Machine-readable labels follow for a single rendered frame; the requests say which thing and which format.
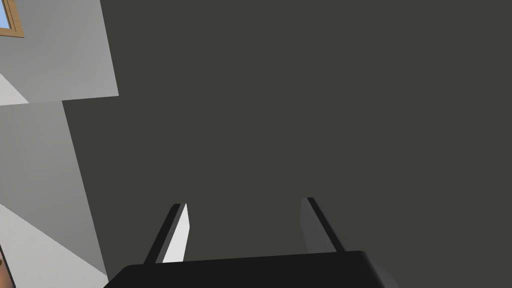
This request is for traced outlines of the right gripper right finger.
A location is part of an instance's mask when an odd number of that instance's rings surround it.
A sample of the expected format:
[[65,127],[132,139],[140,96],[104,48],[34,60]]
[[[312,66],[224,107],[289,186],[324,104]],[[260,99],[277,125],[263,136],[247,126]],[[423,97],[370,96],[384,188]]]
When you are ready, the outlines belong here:
[[301,199],[299,223],[309,254],[346,251],[313,197]]

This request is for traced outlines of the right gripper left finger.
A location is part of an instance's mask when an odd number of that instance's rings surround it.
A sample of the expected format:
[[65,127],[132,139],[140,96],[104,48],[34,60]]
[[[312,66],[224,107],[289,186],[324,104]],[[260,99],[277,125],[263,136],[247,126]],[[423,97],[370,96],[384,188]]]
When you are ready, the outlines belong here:
[[175,203],[170,208],[153,241],[144,264],[183,262],[190,232],[186,203]]

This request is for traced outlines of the wooden framed window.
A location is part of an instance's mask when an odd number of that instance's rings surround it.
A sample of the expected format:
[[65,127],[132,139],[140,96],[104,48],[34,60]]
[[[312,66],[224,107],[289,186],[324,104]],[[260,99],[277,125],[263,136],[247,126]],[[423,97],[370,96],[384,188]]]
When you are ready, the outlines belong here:
[[0,36],[25,37],[16,0],[0,0]]

